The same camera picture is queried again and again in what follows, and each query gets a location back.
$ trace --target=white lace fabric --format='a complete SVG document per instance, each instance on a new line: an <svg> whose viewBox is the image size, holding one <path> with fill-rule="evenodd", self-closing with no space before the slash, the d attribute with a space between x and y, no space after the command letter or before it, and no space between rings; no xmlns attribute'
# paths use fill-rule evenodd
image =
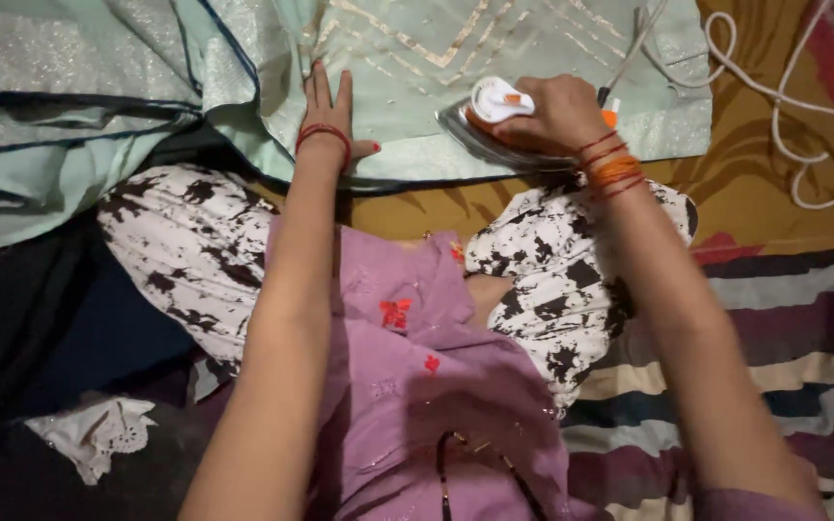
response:
<svg viewBox="0 0 834 521"><path fill-rule="evenodd" d="M145 414L154 404L142 399L112 397L85 408L25 422L47 445L68 457L87 485L111 471L111 455L146 447L149 425Z"/></svg>

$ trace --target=person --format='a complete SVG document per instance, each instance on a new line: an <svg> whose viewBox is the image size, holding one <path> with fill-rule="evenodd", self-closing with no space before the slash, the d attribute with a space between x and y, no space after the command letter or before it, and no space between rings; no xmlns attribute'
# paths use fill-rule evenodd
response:
<svg viewBox="0 0 834 521"><path fill-rule="evenodd" d="M496 136L575 151L588 187L580 195L582 186L569 182L576 188L564 198L512 203L513 214L473 239L508 230L495 242L513 247L510 254L463 250L454 233L399 245L337 229L341 173L381 147L350 140L352 77L344 71L333 101L318 62L305 83L295 176L278 218L271 203L196 169L145 172L103 202L110 246L145 295L212 356L239 365L180 519L596 517L567 497L556 392L531 361L535 349L520 347L510 328L485 328L496 322L489 315L527 314L523 297L536 290L518 294L511 275L519 280L524 262L554 263L574 242L564 228L579 220L550 220L554 240L540 233L546 227L516 226L586 204L615 258L612 268L589 261L597 271L587 278L615 270L649 325L701 491L699 518L826 518L683 230L660 204L668 192L644 181L604 123L594 87L562 75L523 78L517 88L537 111L499 124ZM565 209L537 206L553 200ZM515 247L524 241L536 250ZM490 269L466 276L469 264ZM535 308L540 317L566 316ZM615 327L604 319L603 329ZM586 328L581 322L569 331Z"/></svg>

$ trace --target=hand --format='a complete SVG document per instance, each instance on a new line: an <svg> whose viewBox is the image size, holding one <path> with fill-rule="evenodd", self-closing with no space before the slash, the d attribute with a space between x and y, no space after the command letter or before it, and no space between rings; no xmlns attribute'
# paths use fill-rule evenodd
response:
<svg viewBox="0 0 834 521"><path fill-rule="evenodd" d="M524 77L517 81L516 88L533 99L536 113L495 125L495 136L535 137L578 150L612 131L597 104L597 91L581 78L570 74L548 80ZM550 153L554 147L543 148L540 152Z"/></svg>
<svg viewBox="0 0 834 521"><path fill-rule="evenodd" d="M382 149L376 141L352 140L352 106L353 106L353 77L348 70L340 75L340 88L336 93L336 103L330 94L330 81L327 70L320 60L314 62L311 75L305 80L304 93L307 97L307 113L301 129L315 123L326 123L339 129L352 144L352 159L359 160L371 156ZM301 142L298 156L302 154L318 154L321 160L335 160L337 170L346 154L346 147L336 136L328 133L317 133Z"/></svg>

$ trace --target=sleeve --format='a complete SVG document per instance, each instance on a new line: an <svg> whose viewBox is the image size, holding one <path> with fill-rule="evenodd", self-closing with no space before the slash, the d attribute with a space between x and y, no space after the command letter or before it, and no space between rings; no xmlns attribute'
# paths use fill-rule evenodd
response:
<svg viewBox="0 0 834 521"><path fill-rule="evenodd" d="M825 512L739 490L703 492L694 510L698 521L828 521Z"/></svg>

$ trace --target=red floral embroidery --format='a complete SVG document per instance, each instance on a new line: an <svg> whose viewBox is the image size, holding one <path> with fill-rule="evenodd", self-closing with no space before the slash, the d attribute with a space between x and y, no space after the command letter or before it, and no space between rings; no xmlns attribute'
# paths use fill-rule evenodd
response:
<svg viewBox="0 0 834 521"><path fill-rule="evenodd" d="M404 312L411 309L411 299L401 299L398 302L381 301L378 307L385 314L382 319L382 327L395 326L404 329L408 326L408 317Z"/></svg>
<svg viewBox="0 0 834 521"><path fill-rule="evenodd" d="M439 359L432 354L426 355L426 361L423 362L423 367L430 372L431 376L436 375L436 369L439 369Z"/></svg>
<svg viewBox="0 0 834 521"><path fill-rule="evenodd" d="M465 264L465 252L462 251L462 245L455 241L450 241L449 246L449 252L452 253L452 257L456 259L456 262Z"/></svg>

